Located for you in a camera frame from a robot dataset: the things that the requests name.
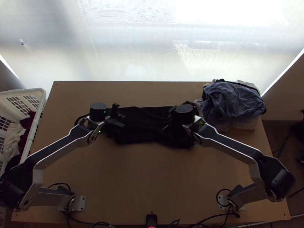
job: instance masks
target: gray cloth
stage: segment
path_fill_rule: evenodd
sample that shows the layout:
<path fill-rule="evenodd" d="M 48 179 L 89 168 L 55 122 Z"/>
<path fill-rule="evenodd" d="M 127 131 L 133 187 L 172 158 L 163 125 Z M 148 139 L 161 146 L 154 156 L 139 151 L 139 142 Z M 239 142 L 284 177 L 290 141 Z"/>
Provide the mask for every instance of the gray cloth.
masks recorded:
<path fill-rule="evenodd" d="M 215 82 L 204 88 L 202 108 L 210 125 L 246 123 L 266 112 L 258 91 L 230 82 Z"/>

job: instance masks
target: white laundry basket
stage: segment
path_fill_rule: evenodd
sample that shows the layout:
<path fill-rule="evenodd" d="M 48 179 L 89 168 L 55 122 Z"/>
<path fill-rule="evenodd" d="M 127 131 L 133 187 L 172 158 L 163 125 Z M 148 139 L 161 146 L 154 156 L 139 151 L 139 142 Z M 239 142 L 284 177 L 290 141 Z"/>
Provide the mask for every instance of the white laundry basket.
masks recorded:
<path fill-rule="evenodd" d="M 41 88 L 0 92 L 0 176 L 7 164 L 3 156 L 3 142 L 8 126 L 12 122 L 18 123 L 20 120 L 28 118 L 28 111 L 36 112 L 21 156 L 20 163 L 22 163 L 29 154 L 45 104 L 46 91 Z"/>

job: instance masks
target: wooden tabletop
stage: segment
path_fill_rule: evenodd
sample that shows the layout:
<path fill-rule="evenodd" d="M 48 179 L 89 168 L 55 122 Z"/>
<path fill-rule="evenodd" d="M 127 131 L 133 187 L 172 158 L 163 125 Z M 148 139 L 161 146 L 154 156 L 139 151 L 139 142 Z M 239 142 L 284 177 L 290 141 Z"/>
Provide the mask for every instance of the wooden tabletop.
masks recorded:
<path fill-rule="evenodd" d="M 173 106 L 200 98 L 205 82 L 54 82 L 32 152 L 64 137 L 92 102 L 128 106 Z M 256 130 L 231 129 L 228 137 L 272 155 L 261 120 Z M 157 143 L 118 146 L 100 135 L 90 146 L 72 151 L 45 169 L 44 186 L 66 182 L 86 196 L 77 219 L 115 225 L 144 224 L 151 212 L 159 224 L 181 219 L 196 223 L 221 214 L 215 195 L 222 188 L 252 183 L 246 164 L 212 149 L 170 149 Z M 260 222 L 290 219 L 287 203 L 262 200 L 246 205 L 239 219 Z M 31 207 L 14 213 L 13 221 L 65 223 L 55 207 Z M 223 217 L 210 220 L 222 223 Z"/>

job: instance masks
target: folded clothes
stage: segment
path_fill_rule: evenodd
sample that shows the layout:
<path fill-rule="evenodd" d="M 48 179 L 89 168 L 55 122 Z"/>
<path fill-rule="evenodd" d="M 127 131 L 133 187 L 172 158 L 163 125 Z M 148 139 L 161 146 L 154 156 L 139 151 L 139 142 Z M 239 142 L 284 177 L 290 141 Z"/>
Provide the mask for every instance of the folded clothes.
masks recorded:
<path fill-rule="evenodd" d="M 204 86 L 202 100 L 196 101 L 205 121 L 217 130 L 227 130 L 229 126 L 252 122 L 266 112 L 266 106 L 258 89 L 250 83 L 214 80 Z"/>

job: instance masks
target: bright window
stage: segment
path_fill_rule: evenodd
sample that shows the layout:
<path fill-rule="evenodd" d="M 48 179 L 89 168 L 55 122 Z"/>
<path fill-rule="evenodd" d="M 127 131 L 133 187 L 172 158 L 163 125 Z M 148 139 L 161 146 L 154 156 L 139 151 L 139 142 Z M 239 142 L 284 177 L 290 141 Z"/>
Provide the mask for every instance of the bright window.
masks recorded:
<path fill-rule="evenodd" d="M 0 0 L 0 55 L 53 81 L 211 81 L 263 93 L 304 48 L 304 1 Z"/>

